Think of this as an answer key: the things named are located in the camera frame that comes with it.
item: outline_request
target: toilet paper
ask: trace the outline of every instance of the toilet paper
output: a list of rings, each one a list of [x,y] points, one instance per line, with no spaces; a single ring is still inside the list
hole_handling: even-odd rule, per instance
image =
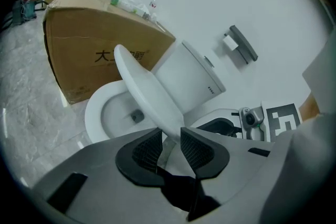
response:
[[[226,44],[226,46],[230,49],[230,50],[234,50],[238,47],[238,44],[232,39],[231,36],[227,35],[224,39],[223,42]]]

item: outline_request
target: person's hand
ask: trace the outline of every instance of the person's hand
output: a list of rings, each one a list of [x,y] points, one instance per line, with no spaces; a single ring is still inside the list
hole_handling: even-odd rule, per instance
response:
[[[320,113],[319,107],[312,93],[310,93],[302,106],[300,106],[299,111],[302,117],[302,121],[315,118]]]

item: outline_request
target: white toilet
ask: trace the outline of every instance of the white toilet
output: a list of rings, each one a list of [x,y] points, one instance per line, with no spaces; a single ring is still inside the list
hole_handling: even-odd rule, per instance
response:
[[[212,63],[185,41],[155,75],[122,45],[115,47],[114,57],[123,80],[98,89],[85,111],[85,125],[93,143],[153,127],[179,142],[184,115],[225,91]]]

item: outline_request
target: gray marble tile floor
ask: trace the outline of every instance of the gray marble tile floor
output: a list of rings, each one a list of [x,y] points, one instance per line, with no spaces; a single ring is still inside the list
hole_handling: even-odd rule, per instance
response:
[[[37,12],[0,34],[0,145],[11,172],[28,187],[91,144],[87,101],[69,105],[51,71],[43,16]]]

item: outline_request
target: white sleeve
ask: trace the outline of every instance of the white sleeve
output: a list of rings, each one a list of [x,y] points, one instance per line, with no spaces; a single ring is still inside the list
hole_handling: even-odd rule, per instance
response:
[[[321,113],[336,113],[336,29],[303,72]]]

